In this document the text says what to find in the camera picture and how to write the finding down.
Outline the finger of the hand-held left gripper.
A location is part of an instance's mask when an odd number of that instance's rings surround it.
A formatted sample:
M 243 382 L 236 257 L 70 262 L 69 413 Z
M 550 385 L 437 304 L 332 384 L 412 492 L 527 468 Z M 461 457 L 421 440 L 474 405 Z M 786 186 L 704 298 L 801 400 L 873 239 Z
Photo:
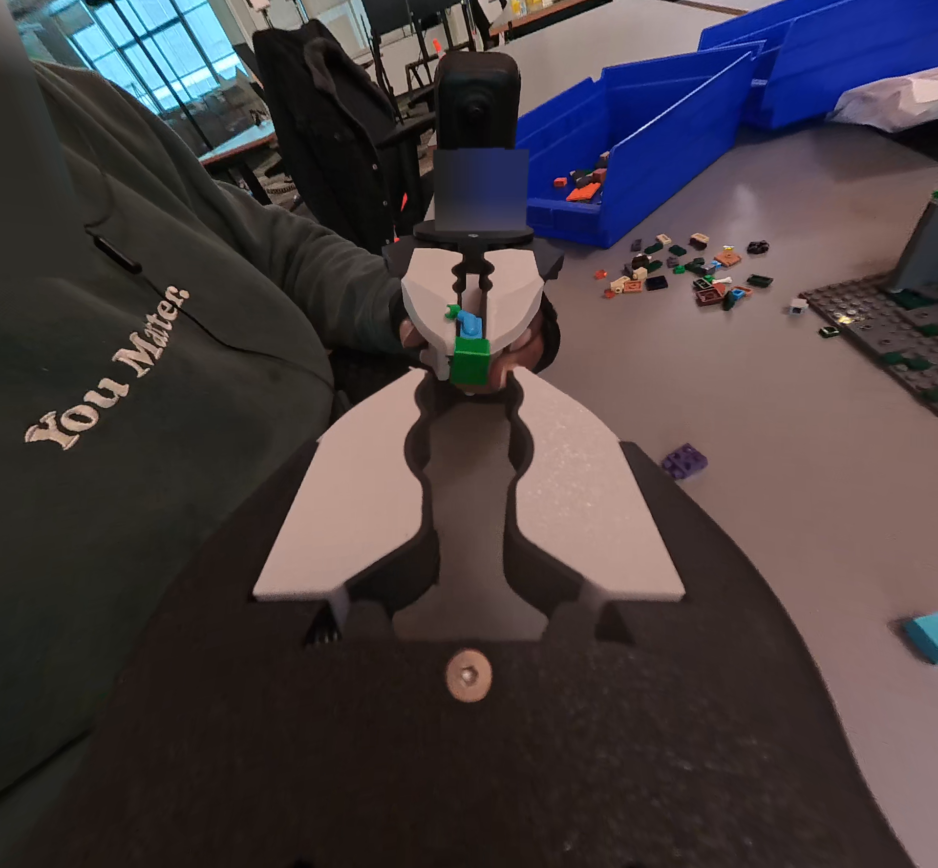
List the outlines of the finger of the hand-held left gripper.
M 478 307 L 490 355 L 497 356 L 529 328 L 540 308 L 544 282 L 532 250 L 497 249 L 482 258 Z
M 402 279 L 405 308 L 409 320 L 422 338 L 418 347 L 421 360 L 439 380 L 451 379 L 456 339 L 461 333 L 458 318 L 451 318 L 450 306 L 461 310 L 459 282 L 455 270 L 463 263 L 456 251 L 417 247 Z

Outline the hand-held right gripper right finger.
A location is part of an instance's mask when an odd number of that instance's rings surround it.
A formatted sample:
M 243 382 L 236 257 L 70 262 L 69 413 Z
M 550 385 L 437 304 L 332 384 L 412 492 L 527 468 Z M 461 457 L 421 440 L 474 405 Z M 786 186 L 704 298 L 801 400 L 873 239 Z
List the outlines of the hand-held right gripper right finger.
M 686 585 L 622 442 L 591 410 L 518 367 L 506 392 L 504 577 L 545 623 L 600 622 L 616 604 L 679 604 Z

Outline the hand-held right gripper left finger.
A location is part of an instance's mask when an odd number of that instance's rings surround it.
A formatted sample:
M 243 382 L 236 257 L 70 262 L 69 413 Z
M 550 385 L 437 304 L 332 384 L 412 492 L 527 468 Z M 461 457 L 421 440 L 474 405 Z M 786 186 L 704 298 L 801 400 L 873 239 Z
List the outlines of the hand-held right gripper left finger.
M 255 601 L 326 603 L 343 629 L 356 602 L 394 616 L 438 583 L 425 472 L 435 382 L 412 369 L 323 433 L 254 584 Z

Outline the green toy figure head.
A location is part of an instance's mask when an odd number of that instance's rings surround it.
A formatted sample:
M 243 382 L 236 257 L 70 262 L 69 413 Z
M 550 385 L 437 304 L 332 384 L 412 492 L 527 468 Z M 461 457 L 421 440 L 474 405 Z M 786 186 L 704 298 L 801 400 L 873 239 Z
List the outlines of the green toy figure head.
M 457 336 L 450 360 L 449 381 L 461 388 L 487 386 L 490 375 L 490 342 L 483 337 Z

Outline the purple toy figure legs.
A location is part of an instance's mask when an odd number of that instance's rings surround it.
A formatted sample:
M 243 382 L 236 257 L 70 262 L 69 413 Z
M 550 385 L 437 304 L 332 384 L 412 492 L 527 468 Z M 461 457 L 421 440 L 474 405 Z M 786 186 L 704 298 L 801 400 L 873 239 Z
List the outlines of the purple toy figure legs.
M 661 468 L 674 481 L 683 481 L 702 473 L 708 464 L 705 455 L 691 444 L 685 443 L 665 456 Z

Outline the cyan toy helmet brick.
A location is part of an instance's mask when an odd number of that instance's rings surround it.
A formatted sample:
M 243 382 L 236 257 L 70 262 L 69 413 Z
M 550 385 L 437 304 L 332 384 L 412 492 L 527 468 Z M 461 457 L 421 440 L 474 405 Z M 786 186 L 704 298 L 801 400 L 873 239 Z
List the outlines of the cyan toy helmet brick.
M 937 612 L 910 618 L 902 623 L 901 629 L 910 646 L 922 660 L 937 665 Z

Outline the grey desk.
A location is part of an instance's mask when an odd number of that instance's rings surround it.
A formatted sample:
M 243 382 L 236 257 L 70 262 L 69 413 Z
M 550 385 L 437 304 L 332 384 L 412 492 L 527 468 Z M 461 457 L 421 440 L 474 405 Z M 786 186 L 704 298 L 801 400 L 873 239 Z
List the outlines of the grey desk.
M 936 611 L 936 417 L 790 299 L 896 261 L 936 163 L 849 126 L 737 144 L 608 251 L 569 250 L 551 285 L 562 331 L 547 380 L 654 460 L 690 443 L 682 483 L 799 628 L 864 776 L 917 866 L 936 866 L 936 667 L 898 636 Z M 773 284 L 729 312 L 686 280 L 604 299 L 627 244 L 694 232 L 765 239 L 742 277 Z

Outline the person's left hand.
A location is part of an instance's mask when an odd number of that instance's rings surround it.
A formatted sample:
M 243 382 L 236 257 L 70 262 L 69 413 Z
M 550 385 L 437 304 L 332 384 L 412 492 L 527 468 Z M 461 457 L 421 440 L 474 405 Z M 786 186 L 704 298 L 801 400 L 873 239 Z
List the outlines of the person's left hand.
M 415 324 L 409 319 L 402 304 L 392 312 L 392 330 L 398 335 L 409 363 L 429 370 L 424 357 L 428 346 Z M 466 395 L 499 393 L 508 384 L 510 373 L 516 368 L 533 372 L 549 367 L 556 358 L 560 344 L 557 314 L 547 295 L 541 296 L 538 311 L 527 329 L 502 353 L 490 362 L 489 378 L 485 385 L 456 385 Z

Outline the heap of mixed toy plates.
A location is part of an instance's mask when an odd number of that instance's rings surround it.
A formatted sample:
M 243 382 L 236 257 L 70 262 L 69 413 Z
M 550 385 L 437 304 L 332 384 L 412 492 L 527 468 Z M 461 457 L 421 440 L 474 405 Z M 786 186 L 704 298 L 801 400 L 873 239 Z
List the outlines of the heap of mixed toy plates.
M 555 177 L 554 197 L 569 203 L 600 205 L 611 156 L 612 151 L 607 149 L 597 157 L 592 169 L 573 169 Z

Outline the wooden side table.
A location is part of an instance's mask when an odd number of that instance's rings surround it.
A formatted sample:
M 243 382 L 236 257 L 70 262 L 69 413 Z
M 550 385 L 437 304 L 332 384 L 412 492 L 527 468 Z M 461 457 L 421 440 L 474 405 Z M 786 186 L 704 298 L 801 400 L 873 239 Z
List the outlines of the wooden side table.
M 505 42 L 517 40 L 523 36 L 549 28 L 561 21 L 589 12 L 611 1 L 557 0 L 523 17 L 515 17 L 510 8 L 506 8 L 499 18 L 490 23 L 488 37 L 490 39 L 503 38 Z

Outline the scattered small toy bricks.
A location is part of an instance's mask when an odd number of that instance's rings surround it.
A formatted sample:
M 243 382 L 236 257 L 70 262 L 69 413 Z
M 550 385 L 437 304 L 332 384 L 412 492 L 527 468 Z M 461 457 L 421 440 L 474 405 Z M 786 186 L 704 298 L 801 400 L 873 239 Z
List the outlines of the scattered small toy bricks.
M 594 279 L 604 300 L 673 290 L 699 310 L 730 313 L 775 285 L 759 264 L 768 252 L 765 240 L 737 246 L 714 243 L 702 232 L 684 241 L 659 234 L 628 241 L 621 263 L 596 270 Z

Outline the person's green hoodie torso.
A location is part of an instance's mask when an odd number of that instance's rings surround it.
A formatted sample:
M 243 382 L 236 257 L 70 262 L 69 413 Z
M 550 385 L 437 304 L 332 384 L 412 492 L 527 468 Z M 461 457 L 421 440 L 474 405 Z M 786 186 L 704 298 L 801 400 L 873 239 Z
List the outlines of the person's green hoodie torso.
M 75 209 L 2 140 L 2 796 L 63 783 L 128 654 L 206 540 L 332 419 L 329 348 L 239 252 L 171 128 L 31 61 Z

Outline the grey toy baseplate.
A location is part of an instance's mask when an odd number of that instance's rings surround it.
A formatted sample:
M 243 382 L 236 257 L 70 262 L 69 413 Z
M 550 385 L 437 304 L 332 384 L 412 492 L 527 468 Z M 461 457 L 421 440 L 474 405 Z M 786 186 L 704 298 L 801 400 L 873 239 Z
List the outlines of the grey toy baseplate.
M 937 413 L 937 286 L 892 290 L 885 275 L 803 291 L 800 297 L 877 368 Z

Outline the white paper bag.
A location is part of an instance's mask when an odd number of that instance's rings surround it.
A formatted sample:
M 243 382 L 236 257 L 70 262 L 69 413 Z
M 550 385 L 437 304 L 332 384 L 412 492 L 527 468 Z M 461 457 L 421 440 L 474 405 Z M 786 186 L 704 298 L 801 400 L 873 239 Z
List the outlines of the white paper bag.
M 838 98 L 827 122 L 871 126 L 897 134 L 937 121 L 937 69 L 888 77 L 850 88 Z

